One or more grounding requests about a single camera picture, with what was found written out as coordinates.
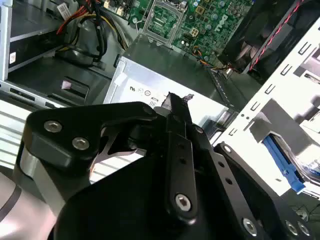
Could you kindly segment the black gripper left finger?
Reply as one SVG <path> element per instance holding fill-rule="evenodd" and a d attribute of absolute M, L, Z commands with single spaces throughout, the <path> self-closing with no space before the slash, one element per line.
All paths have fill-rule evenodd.
<path fill-rule="evenodd" d="M 58 215 L 88 188 L 94 164 L 144 150 L 164 163 L 161 207 L 178 221 L 198 213 L 188 103 L 174 93 L 157 110 L 135 101 L 38 110 L 24 126 L 19 166 Z"/>

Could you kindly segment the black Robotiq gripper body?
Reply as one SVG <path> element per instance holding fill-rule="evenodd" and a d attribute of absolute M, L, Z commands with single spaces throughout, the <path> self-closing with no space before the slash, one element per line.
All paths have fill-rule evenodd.
<path fill-rule="evenodd" d="M 176 220 L 161 207 L 165 165 L 147 154 L 83 189 L 63 207 L 54 227 L 56 240 L 187 240 L 185 231 L 200 218 L 197 200 L 195 220 Z"/>

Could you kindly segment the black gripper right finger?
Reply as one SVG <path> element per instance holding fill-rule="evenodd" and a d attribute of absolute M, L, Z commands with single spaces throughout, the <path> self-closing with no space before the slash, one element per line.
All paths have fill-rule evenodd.
<path fill-rule="evenodd" d="M 211 146 L 204 131 L 191 131 L 199 219 L 187 240 L 310 240 L 312 231 L 227 144 Z"/>

